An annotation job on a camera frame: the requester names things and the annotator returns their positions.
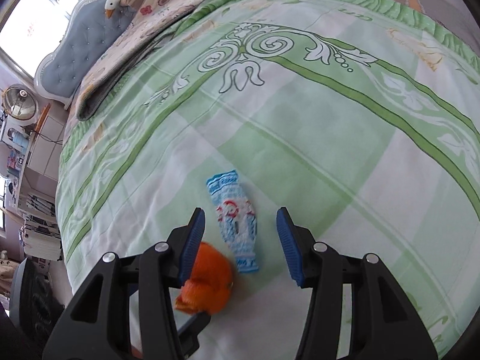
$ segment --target tufted gray headboard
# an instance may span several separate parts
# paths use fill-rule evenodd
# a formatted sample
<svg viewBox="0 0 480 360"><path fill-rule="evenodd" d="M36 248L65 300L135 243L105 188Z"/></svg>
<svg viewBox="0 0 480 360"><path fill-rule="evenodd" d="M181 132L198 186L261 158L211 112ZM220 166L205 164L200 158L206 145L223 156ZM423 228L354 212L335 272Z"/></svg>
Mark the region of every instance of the tufted gray headboard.
<svg viewBox="0 0 480 360"><path fill-rule="evenodd" d="M131 7L105 16L106 0L79 0L57 49L37 68L35 89L41 96L70 105L83 77L126 30L135 15Z"/></svg>

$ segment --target red flower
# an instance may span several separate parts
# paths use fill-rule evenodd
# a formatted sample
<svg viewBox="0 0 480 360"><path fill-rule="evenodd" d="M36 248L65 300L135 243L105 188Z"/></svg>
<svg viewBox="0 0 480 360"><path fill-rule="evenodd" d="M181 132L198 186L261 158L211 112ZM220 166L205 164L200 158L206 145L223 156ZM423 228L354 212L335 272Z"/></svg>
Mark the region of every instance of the red flower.
<svg viewBox="0 0 480 360"><path fill-rule="evenodd" d="M140 13L141 13L143 16L152 13L152 7L151 7L151 5L147 5L146 7L143 7L142 9L140 9Z"/></svg>

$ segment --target orange stuffed toy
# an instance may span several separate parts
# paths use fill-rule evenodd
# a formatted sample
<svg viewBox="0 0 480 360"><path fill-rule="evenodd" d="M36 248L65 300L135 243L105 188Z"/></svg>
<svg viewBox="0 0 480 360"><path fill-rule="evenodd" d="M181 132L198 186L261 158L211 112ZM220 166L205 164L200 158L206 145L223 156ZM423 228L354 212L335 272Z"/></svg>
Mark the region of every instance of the orange stuffed toy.
<svg viewBox="0 0 480 360"><path fill-rule="evenodd" d="M187 314L221 311L230 299L233 274L230 261L213 246L202 242L190 279L181 288L175 308Z"/></svg>

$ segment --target bed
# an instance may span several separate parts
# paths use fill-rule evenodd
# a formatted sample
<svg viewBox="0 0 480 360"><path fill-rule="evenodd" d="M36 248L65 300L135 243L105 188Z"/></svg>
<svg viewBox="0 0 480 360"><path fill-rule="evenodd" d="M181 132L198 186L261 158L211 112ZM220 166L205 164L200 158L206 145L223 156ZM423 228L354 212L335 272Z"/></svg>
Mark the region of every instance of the bed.
<svg viewBox="0 0 480 360"><path fill-rule="evenodd" d="M295 357L310 293L287 272L280 206L341 254L380 255L445 355L480 304L472 17L444 0L162 1L124 1L102 19L112 28L68 89L46 67L76 66L65 48L85 37L67 31L36 74L43 95L73 100L56 197L73 290L105 252L139 254L195 207L204 240L233 260L205 183L236 169L257 213L260 270L236 276L196 358ZM339 357L348 288L344 298Z"/></svg>

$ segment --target metal screw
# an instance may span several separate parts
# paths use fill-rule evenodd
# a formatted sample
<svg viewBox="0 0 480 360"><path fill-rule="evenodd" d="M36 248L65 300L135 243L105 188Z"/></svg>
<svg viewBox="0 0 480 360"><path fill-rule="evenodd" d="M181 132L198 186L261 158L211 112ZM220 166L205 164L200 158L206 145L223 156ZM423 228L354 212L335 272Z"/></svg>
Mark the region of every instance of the metal screw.
<svg viewBox="0 0 480 360"><path fill-rule="evenodd" d="M370 264L376 264L376 263L378 263L378 260L379 260L379 258L376 254L373 254L373 253L367 254L367 261Z"/></svg>
<svg viewBox="0 0 480 360"><path fill-rule="evenodd" d="M113 260L115 260L115 254L109 251L103 255L102 260L104 263L111 263Z"/></svg>
<svg viewBox="0 0 480 360"><path fill-rule="evenodd" d="M319 251L322 253L324 251L327 251L328 246L323 242L315 242L315 244L313 244L313 249L314 251Z"/></svg>
<svg viewBox="0 0 480 360"><path fill-rule="evenodd" d="M169 245L166 242L159 242L157 245L155 245L155 250L158 253L167 251L168 249L169 249Z"/></svg>

